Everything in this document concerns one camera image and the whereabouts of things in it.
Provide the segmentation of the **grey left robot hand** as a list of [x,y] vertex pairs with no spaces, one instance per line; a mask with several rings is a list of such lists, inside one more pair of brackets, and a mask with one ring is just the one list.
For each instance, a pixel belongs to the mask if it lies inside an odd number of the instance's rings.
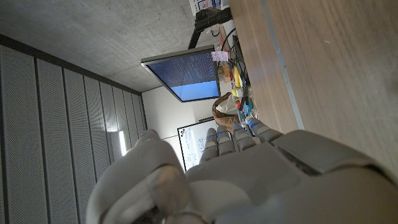
[[396,223],[397,178],[369,156],[256,118],[206,134],[184,170],[153,129],[95,185],[88,223]]

